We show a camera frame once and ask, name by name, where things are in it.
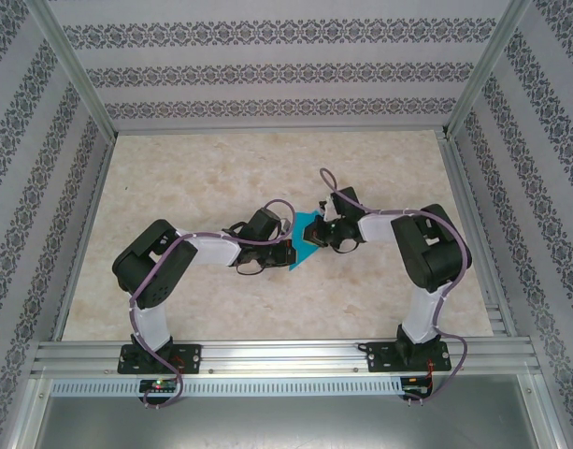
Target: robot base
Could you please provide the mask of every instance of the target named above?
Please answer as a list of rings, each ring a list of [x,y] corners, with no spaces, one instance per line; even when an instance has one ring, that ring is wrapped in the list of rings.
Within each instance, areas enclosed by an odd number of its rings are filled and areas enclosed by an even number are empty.
[[[360,351],[367,354],[369,372],[427,371],[431,360],[433,371],[452,369],[448,345],[439,335],[425,343],[410,341],[402,326],[396,332],[396,341],[371,341],[361,343]]]
[[[171,374],[152,355],[145,351],[131,335],[133,344],[124,344],[118,362],[119,374]],[[177,368],[182,374],[198,374],[201,360],[200,344],[174,344],[172,339],[162,346],[157,355]]]

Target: damask pattern wall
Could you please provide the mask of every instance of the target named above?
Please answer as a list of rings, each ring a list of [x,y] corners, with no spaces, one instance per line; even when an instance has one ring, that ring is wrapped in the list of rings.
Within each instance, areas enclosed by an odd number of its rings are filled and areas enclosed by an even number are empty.
[[[0,0],[0,443],[110,151],[25,4]]]
[[[573,447],[573,0],[530,5],[456,142]]]
[[[443,125],[508,0],[56,0],[120,131]]]

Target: marble floor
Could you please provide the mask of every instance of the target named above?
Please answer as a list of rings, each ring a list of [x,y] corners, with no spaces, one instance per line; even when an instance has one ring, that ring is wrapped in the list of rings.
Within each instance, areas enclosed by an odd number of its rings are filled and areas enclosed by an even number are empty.
[[[129,339],[128,296],[111,264],[151,222],[215,231],[249,220],[275,197],[312,211],[328,194],[320,167],[369,207],[439,203],[460,227],[431,131],[120,137],[64,340]],[[293,271],[255,277],[191,267],[166,302],[168,325],[177,340],[387,338],[408,312],[410,290],[398,249],[387,243],[346,255],[320,250]],[[473,268],[440,323],[464,336],[492,335]]]

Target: purple cable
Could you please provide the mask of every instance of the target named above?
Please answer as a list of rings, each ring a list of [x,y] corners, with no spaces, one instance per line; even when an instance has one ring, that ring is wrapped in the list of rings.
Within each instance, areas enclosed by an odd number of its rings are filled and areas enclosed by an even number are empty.
[[[327,176],[329,176],[332,180],[332,182],[330,183],[330,181],[327,179]],[[452,236],[454,237],[454,239],[457,241],[459,248],[461,249],[461,257],[462,257],[462,266],[461,266],[461,271],[458,274],[458,276],[456,277],[456,279],[454,281],[452,281],[452,283],[446,287],[444,289],[444,291],[442,292],[442,295],[439,298],[439,301],[437,302],[436,305],[436,310],[434,311],[434,318],[432,320],[432,324],[434,325],[434,328],[436,329],[436,332],[441,335],[442,337],[446,338],[446,339],[456,339],[459,340],[462,344],[463,344],[463,354],[461,355],[461,359],[459,360],[458,364],[456,365],[456,367],[454,367],[454,369],[452,370],[452,373],[450,376],[448,376],[448,379],[446,379],[446,381],[444,381],[444,383],[440,386],[440,388],[438,390],[436,390],[434,393],[432,393],[428,398],[425,399],[414,399],[414,403],[421,403],[423,405],[424,402],[429,402],[430,400],[432,400],[433,398],[436,398],[437,395],[439,395],[441,393],[442,390],[444,390],[445,388],[448,387],[448,385],[450,384],[450,382],[452,381],[452,379],[454,379],[454,376],[456,376],[456,374],[458,373],[458,371],[461,370],[461,368],[463,367],[463,364],[465,363],[466,360],[466,355],[468,353],[468,345],[466,343],[466,340],[461,337],[460,335],[454,335],[454,334],[449,334],[448,332],[444,332],[442,330],[439,329],[438,325],[437,325],[437,321],[439,319],[439,315],[442,311],[442,308],[444,307],[444,302],[446,302],[446,297],[448,296],[448,294],[451,292],[451,290],[458,285],[458,283],[463,279],[463,277],[465,276],[466,273],[466,267],[468,265],[468,254],[466,253],[466,246],[465,246],[465,242],[463,241],[463,238],[461,237],[461,235],[458,233],[458,231],[456,231],[456,229],[454,229],[454,226],[452,226],[451,224],[449,224],[448,222],[446,222],[445,220],[443,220],[442,218],[438,217],[437,215],[434,215],[433,213],[430,212],[426,212],[424,210],[413,210],[413,209],[404,209],[404,210],[377,210],[377,209],[370,209],[367,208],[365,206],[363,206],[361,203],[358,203],[357,201],[354,201],[351,198],[348,198],[346,195],[342,194],[341,192],[338,191],[337,189],[337,181],[336,181],[336,177],[334,176],[334,174],[328,170],[325,167],[320,168],[320,176],[322,177],[323,182],[325,182],[325,184],[332,190],[332,192],[334,192],[334,194],[340,196],[342,199],[344,199],[345,201],[349,202],[350,204],[352,204],[353,206],[364,210],[367,213],[377,213],[379,215],[422,215],[423,217],[429,218],[430,220],[435,221],[436,223],[444,226],[446,228],[447,231],[449,231]]]
[[[159,363],[161,363],[166,368],[168,368],[170,371],[172,371],[174,374],[176,374],[176,378],[177,378],[178,383],[179,383],[178,393],[174,397],[168,399],[163,404],[156,404],[154,406],[155,409],[162,409],[163,407],[167,407],[169,405],[172,405],[174,402],[179,400],[180,397],[182,396],[182,392],[184,391],[184,381],[182,379],[182,375],[180,374],[180,371],[178,369],[176,369],[172,364],[166,362],[162,357],[157,355],[157,353],[155,353],[155,351],[153,351],[153,349],[140,336],[140,332],[138,331],[138,325],[136,324],[136,312],[135,312],[136,300],[138,299],[138,297],[140,297],[140,295],[143,293],[145,288],[147,288],[147,285],[149,285],[149,283],[151,282],[151,280],[153,279],[153,277],[155,276],[157,271],[159,271],[159,268],[164,264],[167,257],[184,240],[191,239],[192,237],[195,237],[195,236],[197,236],[197,237],[212,237],[215,239],[230,240],[230,241],[234,241],[236,243],[244,243],[247,245],[266,246],[266,245],[273,245],[274,243],[278,243],[279,241],[286,239],[288,236],[290,236],[293,233],[294,223],[296,222],[296,211],[294,210],[294,207],[292,204],[290,204],[288,201],[286,201],[284,199],[279,199],[279,198],[272,199],[267,204],[265,204],[265,207],[267,208],[267,207],[271,206],[272,204],[276,204],[276,203],[281,203],[281,204],[285,204],[286,206],[288,206],[291,214],[293,215],[293,221],[292,221],[290,228],[281,236],[277,236],[275,239],[268,240],[268,241],[255,241],[255,240],[239,239],[237,237],[232,237],[232,236],[228,236],[228,235],[224,235],[224,234],[218,234],[215,232],[196,232],[196,233],[184,234],[183,236],[180,236],[176,240],[174,240],[170,244],[170,246],[167,247],[164,254],[160,257],[160,259],[157,261],[155,266],[151,269],[151,271],[149,272],[147,277],[143,280],[143,282],[138,286],[138,288],[135,290],[133,295],[130,297],[130,300],[128,301],[129,316],[130,316],[130,324],[132,325],[133,330],[135,331],[135,334],[134,334],[135,340],[138,342],[138,344],[140,344],[142,346],[142,348],[145,351],[147,351],[149,354],[151,354],[151,356],[155,360],[157,360]],[[149,395],[150,391],[151,390],[146,391],[145,394],[143,395],[143,402],[145,404],[145,408],[151,407],[151,404],[149,404],[147,402],[147,396]]]

